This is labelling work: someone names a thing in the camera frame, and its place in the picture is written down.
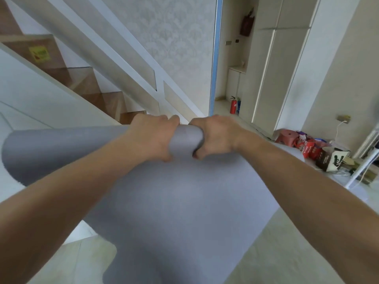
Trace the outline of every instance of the pink roll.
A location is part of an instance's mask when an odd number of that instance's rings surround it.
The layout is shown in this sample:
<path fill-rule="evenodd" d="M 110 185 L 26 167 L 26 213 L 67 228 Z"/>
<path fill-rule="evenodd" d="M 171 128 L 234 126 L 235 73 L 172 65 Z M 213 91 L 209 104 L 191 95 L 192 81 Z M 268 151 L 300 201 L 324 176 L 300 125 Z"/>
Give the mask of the pink roll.
<path fill-rule="evenodd" d="M 275 142 L 286 145 L 288 147 L 293 147 L 295 141 L 298 138 L 299 134 L 296 131 L 292 131 L 290 129 L 283 129 Z"/>

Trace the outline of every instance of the person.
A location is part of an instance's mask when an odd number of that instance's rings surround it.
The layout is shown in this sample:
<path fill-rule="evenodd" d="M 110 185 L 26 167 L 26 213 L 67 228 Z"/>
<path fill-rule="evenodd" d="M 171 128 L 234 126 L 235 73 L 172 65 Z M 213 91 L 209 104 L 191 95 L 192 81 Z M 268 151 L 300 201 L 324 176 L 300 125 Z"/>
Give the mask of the person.
<path fill-rule="evenodd" d="M 347 284 L 379 280 L 379 216 L 348 190 L 229 117 L 193 119 L 205 141 L 194 153 L 237 152 L 256 170 L 309 243 Z M 0 283 L 26 283 L 121 176 L 170 161 L 173 116 L 137 115 L 121 137 L 0 204 Z"/>

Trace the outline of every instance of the red fire extinguisher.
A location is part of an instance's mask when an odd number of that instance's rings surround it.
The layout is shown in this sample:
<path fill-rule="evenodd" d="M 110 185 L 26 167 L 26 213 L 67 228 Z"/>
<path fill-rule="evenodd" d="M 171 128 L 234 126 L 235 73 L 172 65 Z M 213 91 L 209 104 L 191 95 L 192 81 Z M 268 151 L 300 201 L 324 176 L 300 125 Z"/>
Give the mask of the red fire extinguisher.
<path fill-rule="evenodd" d="M 237 100 L 234 96 L 230 98 L 232 100 L 232 104 L 230 105 L 230 113 L 235 114 L 237 109 Z"/>

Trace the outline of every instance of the power socket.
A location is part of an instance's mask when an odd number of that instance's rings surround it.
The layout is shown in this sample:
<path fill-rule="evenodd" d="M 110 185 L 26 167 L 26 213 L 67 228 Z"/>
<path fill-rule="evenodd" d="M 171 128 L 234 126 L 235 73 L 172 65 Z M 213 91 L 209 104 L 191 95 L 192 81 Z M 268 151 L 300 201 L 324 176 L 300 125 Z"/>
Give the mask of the power socket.
<path fill-rule="evenodd" d="M 350 115 L 338 115 L 336 118 L 340 122 L 344 122 L 345 124 L 348 124 L 351 120 Z"/>

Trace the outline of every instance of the tall cabinet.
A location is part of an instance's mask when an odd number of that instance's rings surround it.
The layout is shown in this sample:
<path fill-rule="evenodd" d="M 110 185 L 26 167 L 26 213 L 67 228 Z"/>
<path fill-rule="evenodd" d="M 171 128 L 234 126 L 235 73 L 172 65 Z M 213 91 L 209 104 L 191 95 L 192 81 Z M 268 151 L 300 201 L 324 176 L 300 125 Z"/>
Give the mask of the tall cabinet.
<path fill-rule="evenodd" d="M 318 0 L 259 0 L 239 116 L 271 137 Z"/>

